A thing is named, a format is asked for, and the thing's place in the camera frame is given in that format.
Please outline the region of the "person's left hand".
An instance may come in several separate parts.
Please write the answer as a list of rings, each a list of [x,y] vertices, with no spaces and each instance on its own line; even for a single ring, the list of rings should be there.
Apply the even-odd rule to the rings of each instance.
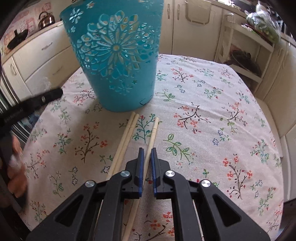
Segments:
[[[12,141],[12,150],[13,154],[16,156],[16,159],[18,159],[18,166],[8,165],[8,177],[10,178],[8,190],[16,198],[20,198],[27,190],[28,181],[25,175],[25,165],[20,160],[23,156],[21,144],[18,138],[14,135],[12,135]]]

